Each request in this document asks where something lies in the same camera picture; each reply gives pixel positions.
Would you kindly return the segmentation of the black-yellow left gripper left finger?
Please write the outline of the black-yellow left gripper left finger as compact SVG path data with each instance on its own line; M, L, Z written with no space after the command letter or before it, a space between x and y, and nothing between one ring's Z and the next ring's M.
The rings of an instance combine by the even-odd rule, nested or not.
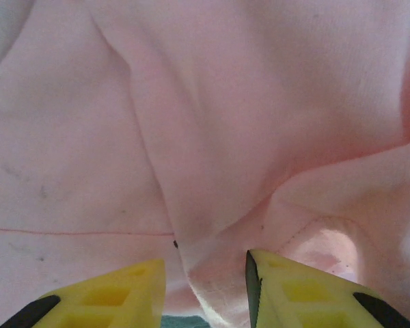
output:
M157 328L165 289L164 260L148 260L50 291L1 326Z

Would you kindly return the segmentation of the black-yellow left gripper right finger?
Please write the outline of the black-yellow left gripper right finger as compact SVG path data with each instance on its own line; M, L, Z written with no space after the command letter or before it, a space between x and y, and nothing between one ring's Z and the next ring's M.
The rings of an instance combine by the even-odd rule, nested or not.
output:
M268 251L247 251L245 282L251 327L410 327L371 289Z

